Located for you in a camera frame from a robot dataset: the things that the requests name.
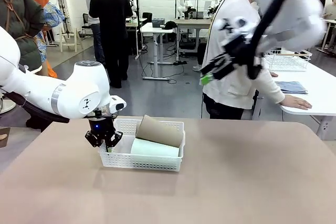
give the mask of black pants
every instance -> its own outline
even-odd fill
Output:
[[[206,43],[199,44],[197,49],[197,62],[199,65],[203,64],[205,50],[206,50]]]
[[[213,99],[203,94],[203,101],[206,111],[210,114],[210,119],[241,120],[244,109],[229,107],[215,102]]]
[[[95,48],[94,56],[97,62],[105,64],[104,59],[104,52],[101,46],[101,39],[100,39],[100,25],[93,24],[90,26],[92,33],[93,33],[93,47]]]
[[[127,79],[129,65],[127,39],[101,38],[106,69],[112,86],[121,86],[121,79]]]

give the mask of human hand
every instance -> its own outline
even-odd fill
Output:
[[[42,31],[50,31],[52,28],[50,26],[44,25]]]
[[[4,134],[4,135],[0,135],[0,141],[5,139],[7,137],[7,134]]]
[[[276,73],[274,73],[274,72],[272,72],[272,71],[270,71],[269,73],[271,74],[272,77],[279,77],[278,74],[276,74]]]
[[[282,106],[297,108],[302,110],[308,110],[312,108],[312,105],[304,99],[293,97],[292,95],[286,95],[285,99],[280,102]]]

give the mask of white plastic basket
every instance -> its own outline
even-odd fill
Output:
[[[121,141],[114,148],[113,153],[106,151],[105,143],[100,147],[99,154],[104,167],[131,168],[131,169],[150,169],[150,170],[168,170],[179,172],[183,158],[183,148],[185,145],[185,132],[183,122],[165,122],[161,123],[173,126],[178,131],[183,132],[183,140],[180,146],[178,157],[161,157],[131,154],[132,144],[135,138],[137,124],[141,120],[135,119],[116,119],[114,127],[117,131],[123,133]]]
[[[270,71],[306,71],[311,56],[306,50],[295,53],[280,47],[267,52],[264,61]]]

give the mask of man in black shirt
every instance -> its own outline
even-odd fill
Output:
[[[133,15],[129,0],[91,0],[90,16],[100,19],[101,44],[110,85],[121,88],[129,65],[126,18]]]

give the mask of man in white shirt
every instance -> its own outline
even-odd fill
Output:
[[[327,5],[325,7],[323,18],[336,20],[336,0],[332,0],[332,4]],[[335,39],[336,39],[336,29],[333,28],[332,36],[330,38],[330,42],[328,46],[328,52],[334,51]]]
[[[252,7],[252,2],[253,0],[225,0],[217,11],[214,22],[241,16],[251,23],[258,23],[260,17]],[[223,53],[224,39],[225,34],[222,31],[211,28],[203,67]],[[304,110],[311,108],[311,105],[303,99],[285,96],[268,70],[263,69],[256,80],[250,80],[247,77],[246,66],[241,66],[222,80],[214,80],[204,87],[204,103],[211,119],[240,120],[244,109],[252,108],[256,89],[274,103]]]
[[[91,0],[85,0],[86,6],[88,8],[88,11],[90,11],[90,2]],[[99,18],[92,18],[89,15],[88,18],[89,26],[93,33],[93,47],[95,48],[94,56],[96,58],[97,62],[102,63],[105,66],[105,58],[104,58],[104,52],[103,47],[101,45],[101,38],[100,38],[100,21]]]

